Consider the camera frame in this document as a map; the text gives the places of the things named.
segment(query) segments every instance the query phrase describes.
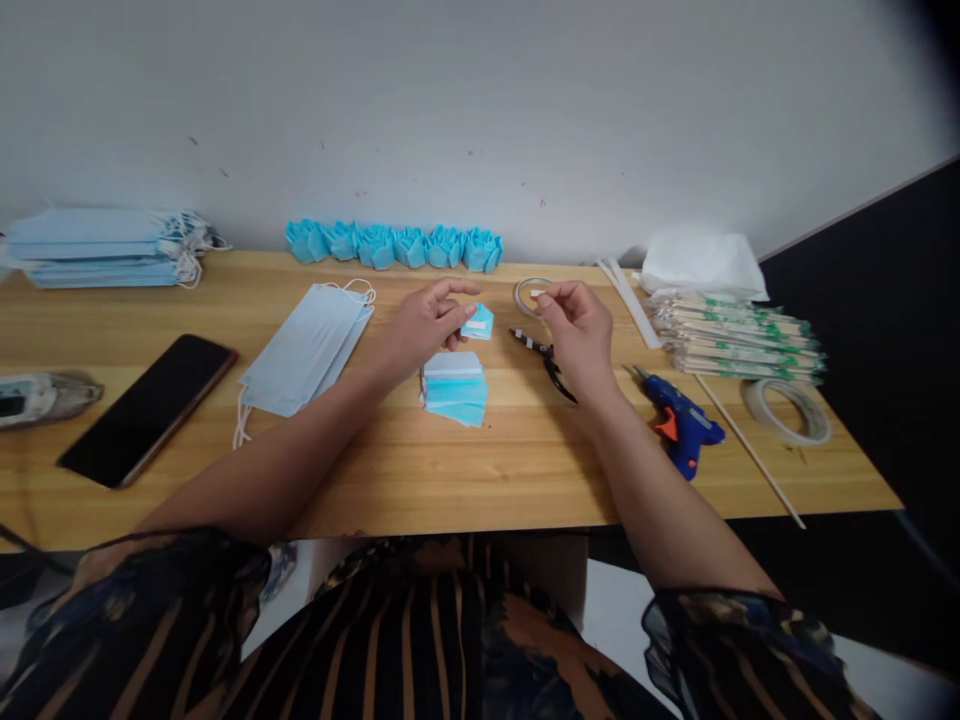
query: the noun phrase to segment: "hand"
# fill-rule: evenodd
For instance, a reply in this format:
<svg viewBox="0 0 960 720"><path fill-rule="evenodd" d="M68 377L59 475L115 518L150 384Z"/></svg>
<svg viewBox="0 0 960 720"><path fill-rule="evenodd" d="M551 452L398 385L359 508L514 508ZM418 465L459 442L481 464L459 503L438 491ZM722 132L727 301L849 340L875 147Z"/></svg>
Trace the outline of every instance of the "hand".
<svg viewBox="0 0 960 720"><path fill-rule="evenodd" d="M550 328L557 364L578 400L616 388L610 363L613 318L590 288L581 282L550 285L537 297L536 313Z"/></svg>
<svg viewBox="0 0 960 720"><path fill-rule="evenodd" d="M444 278L404 298L382 351L400 377L415 373L438 349L452 352L467 341L460 328L477 312L477 306L461 305L447 297L450 293L478 295L480 286L470 280Z"/></svg>

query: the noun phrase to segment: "black and brown patterned clothing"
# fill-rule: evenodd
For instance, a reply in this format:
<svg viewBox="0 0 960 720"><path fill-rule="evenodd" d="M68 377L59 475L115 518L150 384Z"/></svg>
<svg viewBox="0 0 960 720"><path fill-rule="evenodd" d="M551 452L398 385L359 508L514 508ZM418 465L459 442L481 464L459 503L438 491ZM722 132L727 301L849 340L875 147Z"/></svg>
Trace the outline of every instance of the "black and brown patterned clothing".
<svg viewBox="0 0 960 720"><path fill-rule="evenodd" d="M35 614L0 718L668 718L480 536L385 540L240 663L269 556L202 528L88 552ZM865 718L829 633L730 591L659 593L650 674L691 718Z"/></svg>

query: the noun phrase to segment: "phone screen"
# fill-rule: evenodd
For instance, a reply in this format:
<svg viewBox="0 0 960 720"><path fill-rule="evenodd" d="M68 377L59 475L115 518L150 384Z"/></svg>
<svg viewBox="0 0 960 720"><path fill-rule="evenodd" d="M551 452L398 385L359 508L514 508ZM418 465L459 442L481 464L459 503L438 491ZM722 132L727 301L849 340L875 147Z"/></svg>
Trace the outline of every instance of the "phone screen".
<svg viewBox="0 0 960 720"><path fill-rule="evenodd" d="M233 350L182 335L57 465L111 489L129 484L236 358Z"/></svg>

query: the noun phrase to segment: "sleeve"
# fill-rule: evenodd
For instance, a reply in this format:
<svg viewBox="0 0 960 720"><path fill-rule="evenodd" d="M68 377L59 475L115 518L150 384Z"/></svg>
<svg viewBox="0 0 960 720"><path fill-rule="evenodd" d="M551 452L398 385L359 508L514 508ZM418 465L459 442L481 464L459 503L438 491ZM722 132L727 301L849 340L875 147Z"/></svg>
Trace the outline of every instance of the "sleeve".
<svg viewBox="0 0 960 720"><path fill-rule="evenodd" d="M0 719L181 717L215 709L257 619L269 554L214 528L84 554L38 608L0 690Z"/></svg>
<svg viewBox="0 0 960 720"><path fill-rule="evenodd" d="M685 717L876 717L818 620L734 591L658 593L643 618L647 669Z"/></svg>

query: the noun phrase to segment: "tape roll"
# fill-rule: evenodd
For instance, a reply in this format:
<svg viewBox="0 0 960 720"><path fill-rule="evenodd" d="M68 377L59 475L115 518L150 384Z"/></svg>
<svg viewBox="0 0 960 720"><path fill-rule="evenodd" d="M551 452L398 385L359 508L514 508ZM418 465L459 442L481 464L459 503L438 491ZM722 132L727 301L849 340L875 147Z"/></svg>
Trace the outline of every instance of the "tape roll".
<svg viewBox="0 0 960 720"><path fill-rule="evenodd" d="M517 304L517 307L520 308L521 312L524 315L529 315L532 318L539 320L539 316L531 310L527 304L520 297L520 291L523 290L527 285L551 285L553 281L547 280L546 278L527 278L526 280L521 280L517 283L516 287L513 288L513 301Z"/></svg>
<svg viewBox="0 0 960 720"><path fill-rule="evenodd" d="M803 416L807 431L805 435L791 430L773 414L773 410L764 396L767 390L780 393L796 406ZM784 440L793 445L822 445L828 442L833 435L827 414L796 385L791 385L782 380L760 380L747 387L744 398L750 414L757 422L776 430Z"/></svg>

